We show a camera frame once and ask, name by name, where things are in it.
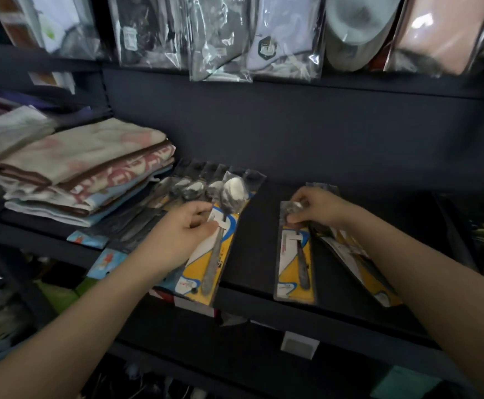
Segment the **person's left hand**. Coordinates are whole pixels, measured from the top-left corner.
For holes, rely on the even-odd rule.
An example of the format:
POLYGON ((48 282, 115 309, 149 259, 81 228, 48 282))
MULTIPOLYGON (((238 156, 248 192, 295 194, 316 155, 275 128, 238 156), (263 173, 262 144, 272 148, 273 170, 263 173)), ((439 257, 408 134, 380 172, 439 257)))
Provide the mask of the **person's left hand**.
POLYGON ((195 228, 211 210, 212 203, 190 201, 168 211, 132 253, 141 275, 157 282, 187 261, 202 243, 195 228))

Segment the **person's right hand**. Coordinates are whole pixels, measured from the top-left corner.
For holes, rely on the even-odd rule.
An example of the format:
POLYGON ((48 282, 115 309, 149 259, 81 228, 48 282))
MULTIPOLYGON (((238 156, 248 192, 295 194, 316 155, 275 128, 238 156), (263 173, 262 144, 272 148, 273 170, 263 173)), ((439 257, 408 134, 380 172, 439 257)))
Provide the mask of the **person's right hand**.
POLYGON ((308 186, 299 188, 291 201, 302 204, 300 211, 311 211, 311 221, 339 229, 345 229, 355 207, 329 191, 308 186))

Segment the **large packaged spoon yellow card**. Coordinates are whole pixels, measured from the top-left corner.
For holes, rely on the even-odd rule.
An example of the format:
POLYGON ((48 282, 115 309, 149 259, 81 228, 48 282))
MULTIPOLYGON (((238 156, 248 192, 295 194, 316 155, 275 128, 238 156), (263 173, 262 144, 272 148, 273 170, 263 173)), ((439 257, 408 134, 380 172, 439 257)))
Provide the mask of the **large packaged spoon yellow card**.
POLYGON ((240 216, 266 180, 253 169, 229 169, 214 186, 208 222, 218 223, 215 233, 202 242, 185 263, 174 288, 176 297, 212 306, 226 267, 240 216))

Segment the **small packaged spoon yellow card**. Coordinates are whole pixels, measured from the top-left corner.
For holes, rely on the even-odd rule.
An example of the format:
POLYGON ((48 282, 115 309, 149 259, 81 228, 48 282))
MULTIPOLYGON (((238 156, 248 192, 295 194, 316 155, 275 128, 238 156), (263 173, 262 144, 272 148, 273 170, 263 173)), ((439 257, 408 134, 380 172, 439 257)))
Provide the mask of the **small packaged spoon yellow card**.
POLYGON ((275 301, 315 305, 317 293, 310 228, 305 223, 287 221, 290 214, 302 209, 299 202, 280 202, 273 298, 275 301))

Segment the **person's left forearm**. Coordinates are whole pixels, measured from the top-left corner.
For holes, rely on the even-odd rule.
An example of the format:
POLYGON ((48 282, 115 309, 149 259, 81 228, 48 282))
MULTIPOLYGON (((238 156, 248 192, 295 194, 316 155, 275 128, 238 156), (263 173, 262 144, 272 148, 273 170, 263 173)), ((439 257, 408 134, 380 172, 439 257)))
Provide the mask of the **person's left forearm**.
POLYGON ((0 399, 74 399, 142 297, 169 269, 131 257, 0 361, 0 399))

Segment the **person's right forearm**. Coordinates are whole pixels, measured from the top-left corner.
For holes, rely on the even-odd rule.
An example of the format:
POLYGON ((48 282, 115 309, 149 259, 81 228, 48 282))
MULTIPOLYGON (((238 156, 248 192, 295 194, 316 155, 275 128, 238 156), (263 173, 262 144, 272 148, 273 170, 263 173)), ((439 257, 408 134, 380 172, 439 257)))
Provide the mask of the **person's right forearm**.
POLYGON ((484 277, 364 208, 347 205, 344 218, 347 232, 484 396, 484 277))

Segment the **packaged cutlery yellow white card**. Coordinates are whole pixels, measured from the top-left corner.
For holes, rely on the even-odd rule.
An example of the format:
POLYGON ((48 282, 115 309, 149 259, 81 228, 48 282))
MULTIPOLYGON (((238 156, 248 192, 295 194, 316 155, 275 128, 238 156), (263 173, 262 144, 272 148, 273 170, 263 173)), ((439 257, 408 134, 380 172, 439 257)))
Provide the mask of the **packaged cutlery yellow white card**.
POLYGON ((383 308, 402 306, 404 302, 375 266, 363 247, 345 230, 310 222, 312 233, 322 241, 349 274, 383 308))

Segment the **black metal shelf unit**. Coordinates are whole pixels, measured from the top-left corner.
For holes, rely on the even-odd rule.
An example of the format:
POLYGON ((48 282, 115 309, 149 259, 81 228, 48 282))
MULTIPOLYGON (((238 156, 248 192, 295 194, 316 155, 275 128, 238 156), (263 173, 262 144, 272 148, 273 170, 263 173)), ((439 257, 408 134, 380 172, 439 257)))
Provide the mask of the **black metal shelf unit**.
POLYGON ((338 185, 416 238, 446 247, 430 192, 484 192, 484 71, 439 79, 333 74, 310 85, 205 83, 0 45, 0 88, 109 108, 121 120, 164 131, 183 157, 267 175, 240 223, 217 308, 470 385, 430 347, 410 311, 370 304, 320 246, 316 309, 271 295, 278 202, 305 181, 338 185))

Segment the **white shelf price label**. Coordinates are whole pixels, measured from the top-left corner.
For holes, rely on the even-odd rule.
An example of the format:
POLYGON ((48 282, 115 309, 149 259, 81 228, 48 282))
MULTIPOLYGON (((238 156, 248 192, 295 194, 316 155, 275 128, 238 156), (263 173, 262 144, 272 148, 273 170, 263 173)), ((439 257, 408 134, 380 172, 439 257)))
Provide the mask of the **white shelf price label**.
POLYGON ((280 350, 311 361, 319 345, 319 340, 299 335, 291 331, 286 331, 283 336, 280 350))

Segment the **beige pink folded towel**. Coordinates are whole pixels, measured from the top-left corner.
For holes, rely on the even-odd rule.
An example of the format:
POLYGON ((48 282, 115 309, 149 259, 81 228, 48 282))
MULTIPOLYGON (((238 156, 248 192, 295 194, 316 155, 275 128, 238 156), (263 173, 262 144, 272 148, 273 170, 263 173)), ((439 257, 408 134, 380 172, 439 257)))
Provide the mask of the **beige pink folded towel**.
POLYGON ((0 175, 54 186, 166 140, 159 130, 110 118, 48 135, 19 149, 0 160, 0 175))

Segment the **white folded towel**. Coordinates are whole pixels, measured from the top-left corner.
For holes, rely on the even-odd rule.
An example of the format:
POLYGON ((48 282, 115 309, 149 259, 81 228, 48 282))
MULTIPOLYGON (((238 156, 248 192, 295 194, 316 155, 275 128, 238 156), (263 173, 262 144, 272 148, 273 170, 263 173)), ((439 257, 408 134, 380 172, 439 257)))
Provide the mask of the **white folded towel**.
POLYGON ((115 208, 107 208, 95 214, 81 216, 47 205, 29 204, 17 199, 5 201, 4 207, 14 212, 47 218, 76 227, 92 227, 115 210, 115 208))

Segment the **lavender garment plastic packet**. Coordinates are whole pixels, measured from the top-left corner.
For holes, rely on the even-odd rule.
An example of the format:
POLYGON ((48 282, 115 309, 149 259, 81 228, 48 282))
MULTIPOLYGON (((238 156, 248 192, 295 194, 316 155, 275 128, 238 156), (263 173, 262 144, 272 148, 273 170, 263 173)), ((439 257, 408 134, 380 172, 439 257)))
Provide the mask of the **lavender garment plastic packet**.
POLYGON ((256 0, 246 67, 255 77, 311 82, 321 76, 325 0, 256 0))

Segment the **teal packet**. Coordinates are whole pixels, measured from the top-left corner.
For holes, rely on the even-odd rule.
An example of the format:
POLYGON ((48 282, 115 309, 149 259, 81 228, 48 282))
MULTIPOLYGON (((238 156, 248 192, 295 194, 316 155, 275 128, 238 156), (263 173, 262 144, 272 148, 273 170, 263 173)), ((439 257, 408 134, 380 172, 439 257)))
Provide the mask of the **teal packet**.
POLYGON ((373 399, 422 399, 442 379, 394 366, 371 390, 373 399))

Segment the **pale green packaged item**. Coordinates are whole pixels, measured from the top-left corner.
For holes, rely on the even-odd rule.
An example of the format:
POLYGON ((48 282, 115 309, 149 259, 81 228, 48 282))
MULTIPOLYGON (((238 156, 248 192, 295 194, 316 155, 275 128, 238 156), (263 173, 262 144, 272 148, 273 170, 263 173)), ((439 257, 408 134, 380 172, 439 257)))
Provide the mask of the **pale green packaged item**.
POLYGON ((365 68, 384 45, 401 2, 325 0, 325 56, 331 68, 365 68))

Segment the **black garment plastic packet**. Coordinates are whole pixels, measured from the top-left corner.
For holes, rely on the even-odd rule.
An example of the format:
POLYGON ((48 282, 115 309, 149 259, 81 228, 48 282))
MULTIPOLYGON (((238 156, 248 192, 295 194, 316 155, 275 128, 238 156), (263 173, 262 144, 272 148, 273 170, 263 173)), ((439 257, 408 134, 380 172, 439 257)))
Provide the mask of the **black garment plastic packet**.
POLYGON ((119 66, 187 71, 185 0, 108 0, 119 66))

